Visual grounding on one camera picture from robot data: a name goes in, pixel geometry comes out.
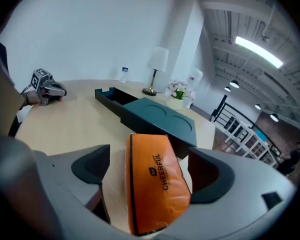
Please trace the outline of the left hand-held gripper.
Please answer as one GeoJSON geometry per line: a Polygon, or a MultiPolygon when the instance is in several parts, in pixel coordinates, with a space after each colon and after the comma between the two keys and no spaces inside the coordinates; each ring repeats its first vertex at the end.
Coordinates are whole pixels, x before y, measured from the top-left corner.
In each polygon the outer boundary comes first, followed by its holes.
{"type": "Polygon", "coordinates": [[[30,85],[35,89],[42,106],[48,105],[49,101],[61,101],[67,95],[66,88],[54,82],[53,75],[42,68],[33,71],[30,85]]]}

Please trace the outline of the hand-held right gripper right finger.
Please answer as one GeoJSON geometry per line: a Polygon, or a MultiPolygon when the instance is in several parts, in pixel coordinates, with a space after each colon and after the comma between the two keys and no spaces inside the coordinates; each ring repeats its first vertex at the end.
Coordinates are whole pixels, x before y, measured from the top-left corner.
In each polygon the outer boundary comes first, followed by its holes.
{"type": "Polygon", "coordinates": [[[282,215],[295,185],[261,161],[191,147],[201,189],[187,211],[162,232],[162,240],[254,240],[282,215]]]}

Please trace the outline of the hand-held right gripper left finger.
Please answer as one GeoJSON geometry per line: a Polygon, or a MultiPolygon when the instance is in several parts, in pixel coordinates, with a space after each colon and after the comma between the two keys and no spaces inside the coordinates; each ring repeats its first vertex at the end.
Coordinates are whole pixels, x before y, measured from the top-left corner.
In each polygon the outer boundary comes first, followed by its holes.
{"type": "Polygon", "coordinates": [[[102,180],[110,166],[110,145],[52,156],[35,150],[33,155],[62,240],[130,240],[111,225],[104,201],[102,180]]]}

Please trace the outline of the orange packet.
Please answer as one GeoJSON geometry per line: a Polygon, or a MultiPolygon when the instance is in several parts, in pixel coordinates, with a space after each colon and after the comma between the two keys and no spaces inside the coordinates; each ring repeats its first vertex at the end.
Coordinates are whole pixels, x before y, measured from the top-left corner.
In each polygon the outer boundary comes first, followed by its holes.
{"type": "Polygon", "coordinates": [[[161,231],[189,207],[191,191],[166,135],[129,135],[125,184],[130,233],[161,231]]]}

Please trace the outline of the person's left forearm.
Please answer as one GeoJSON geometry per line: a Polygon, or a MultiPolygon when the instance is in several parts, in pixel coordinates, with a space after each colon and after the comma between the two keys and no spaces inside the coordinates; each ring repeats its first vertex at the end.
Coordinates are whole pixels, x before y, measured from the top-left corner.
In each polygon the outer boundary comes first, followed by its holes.
{"type": "Polygon", "coordinates": [[[0,65],[0,135],[9,135],[19,110],[40,103],[41,99],[34,90],[20,94],[0,65]]]}

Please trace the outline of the black box drawer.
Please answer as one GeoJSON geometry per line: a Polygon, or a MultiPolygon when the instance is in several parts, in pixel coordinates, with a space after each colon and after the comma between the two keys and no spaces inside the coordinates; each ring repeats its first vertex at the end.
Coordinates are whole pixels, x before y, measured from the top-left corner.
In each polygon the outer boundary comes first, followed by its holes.
{"type": "Polygon", "coordinates": [[[101,88],[94,90],[95,99],[108,108],[118,117],[122,116],[123,106],[138,100],[116,87],[110,87],[108,91],[103,91],[101,88]]]}

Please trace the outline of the clear water bottle blue label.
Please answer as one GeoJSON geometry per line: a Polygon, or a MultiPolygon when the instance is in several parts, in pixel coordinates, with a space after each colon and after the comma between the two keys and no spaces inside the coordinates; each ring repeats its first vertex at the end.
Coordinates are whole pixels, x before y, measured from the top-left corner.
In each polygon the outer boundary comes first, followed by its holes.
{"type": "Polygon", "coordinates": [[[120,81],[121,82],[125,83],[127,81],[128,72],[129,72],[129,68],[127,66],[123,66],[121,68],[121,75],[120,75],[120,81]]]}

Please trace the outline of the white tables in background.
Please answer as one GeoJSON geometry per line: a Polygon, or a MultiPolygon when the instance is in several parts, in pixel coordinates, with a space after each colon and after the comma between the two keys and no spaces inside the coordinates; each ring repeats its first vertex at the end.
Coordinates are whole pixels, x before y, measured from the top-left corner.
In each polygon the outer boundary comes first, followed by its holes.
{"type": "MultiPolygon", "coordinates": [[[[212,112],[212,115],[210,117],[210,120],[215,124],[217,129],[219,129],[224,135],[226,135],[226,131],[229,128],[229,126],[232,124],[232,122],[235,121],[234,125],[236,126],[238,124],[238,121],[242,121],[246,123],[250,128],[253,134],[256,134],[256,130],[261,128],[257,126],[255,122],[253,122],[251,119],[249,119],[246,115],[244,115],[242,112],[240,112],[238,109],[236,109],[234,106],[228,104],[226,102],[227,96],[225,95],[218,107],[212,112]]],[[[275,145],[275,143],[271,140],[271,138],[262,131],[263,134],[267,137],[267,140],[265,141],[269,148],[272,150],[273,155],[276,157],[277,162],[279,162],[279,158],[282,154],[281,150],[275,145]]],[[[235,149],[237,146],[234,143],[231,143],[232,150],[235,152],[235,149]]],[[[235,152],[236,154],[242,156],[242,152],[235,152]]]]}

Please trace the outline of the white shade table lamp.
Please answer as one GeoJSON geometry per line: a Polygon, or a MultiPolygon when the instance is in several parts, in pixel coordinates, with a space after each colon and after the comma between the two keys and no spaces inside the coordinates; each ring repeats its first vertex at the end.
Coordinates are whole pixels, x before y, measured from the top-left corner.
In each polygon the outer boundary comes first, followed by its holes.
{"type": "Polygon", "coordinates": [[[143,88],[142,93],[148,96],[156,96],[157,92],[154,90],[154,82],[157,72],[166,72],[167,63],[169,58],[169,50],[157,46],[153,49],[147,66],[153,70],[151,82],[148,88],[143,88]]]}

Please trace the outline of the white flowers in white pot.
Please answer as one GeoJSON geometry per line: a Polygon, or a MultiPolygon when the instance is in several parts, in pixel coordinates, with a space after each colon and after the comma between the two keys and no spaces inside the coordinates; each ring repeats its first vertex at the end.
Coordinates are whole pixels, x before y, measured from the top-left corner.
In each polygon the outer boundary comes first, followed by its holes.
{"type": "Polygon", "coordinates": [[[165,89],[167,97],[165,104],[172,110],[178,111],[183,107],[190,108],[194,103],[196,92],[185,82],[171,81],[165,89]]]}

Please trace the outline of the long ceiling strip light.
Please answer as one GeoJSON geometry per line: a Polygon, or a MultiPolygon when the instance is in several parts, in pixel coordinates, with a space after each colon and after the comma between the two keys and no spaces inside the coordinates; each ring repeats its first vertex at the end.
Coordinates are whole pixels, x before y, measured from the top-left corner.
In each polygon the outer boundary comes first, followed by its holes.
{"type": "Polygon", "coordinates": [[[240,46],[256,53],[257,55],[259,55],[260,57],[262,57],[263,59],[265,59],[266,61],[271,63],[277,69],[279,69],[284,64],[279,58],[274,56],[272,53],[270,53],[269,51],[265,50],[261,46],[255,44],[245,38],[237,36],[235,38],[235,43],[237,45],[240,45],[240,46]]]}

